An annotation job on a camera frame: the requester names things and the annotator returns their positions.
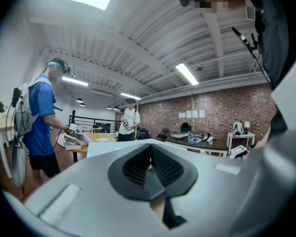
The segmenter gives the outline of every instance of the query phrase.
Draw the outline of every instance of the black railing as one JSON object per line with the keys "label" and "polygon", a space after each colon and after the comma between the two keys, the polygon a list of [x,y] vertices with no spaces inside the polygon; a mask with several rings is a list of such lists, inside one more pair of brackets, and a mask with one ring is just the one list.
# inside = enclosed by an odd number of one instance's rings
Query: black railing
{"label": "black railing", "polygon": [[70,115],[69,125],[71,123],[78,124],[83,132],[113,133],[118,132],[121,121],[99,118],[86,118]]}

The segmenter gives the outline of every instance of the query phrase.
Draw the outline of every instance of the red brick wall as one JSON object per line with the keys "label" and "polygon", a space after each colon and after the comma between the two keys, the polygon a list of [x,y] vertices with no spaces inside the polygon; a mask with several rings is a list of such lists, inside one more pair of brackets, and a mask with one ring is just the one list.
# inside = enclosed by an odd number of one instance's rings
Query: red brick wall
{"label": "red brick wall", "polygon": [[[205,110],[205,118],[179,118],[188,110]],[[226,138],[236,121],[249,121],[251,132],[265,134],[276,112],[267,84],[219,90],[174,98],[139,106],[140,127],[156,136],[162,128],[180,131],[188,122],[195,132],[210,132],[214,137]]]}

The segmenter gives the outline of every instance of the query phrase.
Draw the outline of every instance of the ceiling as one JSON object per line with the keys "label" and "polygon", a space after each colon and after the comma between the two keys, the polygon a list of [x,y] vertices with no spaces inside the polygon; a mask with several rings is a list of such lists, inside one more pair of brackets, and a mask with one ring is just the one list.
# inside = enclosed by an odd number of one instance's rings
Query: ceiling
{"label": "ceiling", "polygon": [[[230,30],[234,26],[249,40],[251,33],[257,36],[245,8],[214,14],[183,8],[179,0],[111,0],[106,10],[69,0],[23,1],[42,58],[64,59],[89,82],[88,88],[66,83],[72,94],[118,105],[124,103],[121,92],[151,102],[264,82]],[[191,86],[177,71],[181,62],[200,85]]]}

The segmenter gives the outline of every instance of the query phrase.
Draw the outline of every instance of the paper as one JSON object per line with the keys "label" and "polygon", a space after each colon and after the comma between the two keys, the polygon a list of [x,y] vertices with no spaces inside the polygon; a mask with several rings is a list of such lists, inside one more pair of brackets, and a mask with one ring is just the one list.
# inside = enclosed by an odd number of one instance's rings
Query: paper
{"label": "paper", "polygon": [[105,142],[105,141],[109,141],[109,139],[107,138],[100,138],[100,139],[95,139],[98,142]]}
{"label": "paper", "polygon": [[205,110],[199,110],[199,117],[204,118],[205,117]]}
{"label": "paper", "polygon": [[192,111],[186,111],[186,117],[191,118],[192,117]]}
{"label": "paper", "polygon": [[192,111],[192,117],[197,119],[198,118],[198,111]]}

